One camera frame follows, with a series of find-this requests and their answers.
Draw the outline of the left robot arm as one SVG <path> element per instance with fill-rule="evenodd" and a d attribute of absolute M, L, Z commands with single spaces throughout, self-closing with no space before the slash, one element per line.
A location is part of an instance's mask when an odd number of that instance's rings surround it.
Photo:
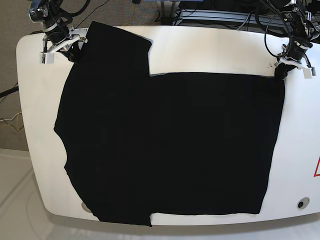
<path fill-rule="evenodd" d="M 304 5 L 299 0 L 263 0 L 262 3 L 274 13 L 267 23 L 264 34 L 269 32 L 269 26 L 278 17 L 284 24 L 289 42 L 282 45 L 282 52 L 276 58 L 274 76 L 283 80 L 288 72 L 297 68 L 303 71 L 306 79 L 316 76 L 316 70 L 307 57 L 307 50 L 313 47 L 312 41 L 320 36 L 320 24 L 315 14 L 320 11 L 320 2 L 313 0 Z"/>

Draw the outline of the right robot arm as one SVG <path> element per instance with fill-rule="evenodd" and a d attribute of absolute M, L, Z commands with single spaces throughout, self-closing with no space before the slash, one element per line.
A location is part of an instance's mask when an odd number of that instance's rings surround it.
<path fill-rule="evenodd" d="M 73 18 L 82 14 L 88 7 L 87 0 L 83 7 L 74 13 L 61 8 L 61 0 L 32 0 L 27 14 L 34 23 L 40 23 L 44 33 L 43 50 L 39 54 L 40 63 L 52 64 L 55 53 L 61 53 L 70 62 L 80 60 L 81 48 L 87 42 L 86 31 L 68 27 Z"/>

